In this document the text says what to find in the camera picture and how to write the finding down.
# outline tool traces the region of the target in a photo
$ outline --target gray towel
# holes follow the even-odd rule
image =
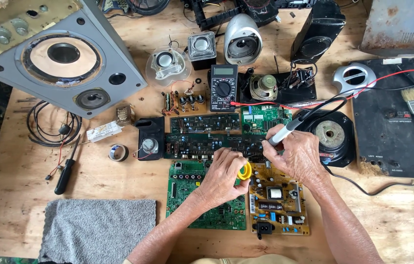
[[[121,264],[155,227],[155,200],[54,200],[39,262]]]

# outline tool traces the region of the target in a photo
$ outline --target solder wire spool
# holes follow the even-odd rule
[[[246,165],[238,171],[237,178],[239,178],[240,180],[247,180],[251,177],[251,173],[251,164],[249,163],[249,161],[246,161]]]
[[[115,144],[109,151],[109,158],[112,161],[122,162],[129,156],[129,149],[122,144]]]

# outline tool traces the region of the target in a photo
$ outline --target roll of tape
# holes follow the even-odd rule
[[[116,153],[116,150],[121,148],[122,149],[122,153]],[[112,161],[117,161],[117,162],[121,162],[121,161],[125,161],[127,159],[127,157],[129,156],[129,149],[122,145],[122,144],[116,144],[114,146],[111,147],[111,150],[109,151],[109,158]]]

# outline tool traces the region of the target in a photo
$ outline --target green circuit board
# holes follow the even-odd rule
[[[278,105],[253,105],[241,108],[242,133],[266,135],[277,124],[292,121],[292,113]]]
[[[174,212],[187,196],[200,186],[211,162],[173,161],[169,168],[166,217]],[[245,196],[202,214],[189,228],[246,230]]]

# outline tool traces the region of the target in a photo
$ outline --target human hand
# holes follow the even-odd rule
[[[278,124],[269,129],[266,139],[270,139],[283,127],[283,124]],[[307,187],[330,183],[329,174],[320,162],[318,146],[319,139],[317,136],[297,130],[289,134],[276,146],[279,150],[284,149],[283,155],[279,155],[268,141],[262,142],[263,155],[276,168],[302,182]]]
[[[215,208],[248,192],[249,179],[235,185],[238,171],[246,165],[241,152],[222,147],[214,152],[214,161],[202,184],[192,192],[202,204],[204,211]]]

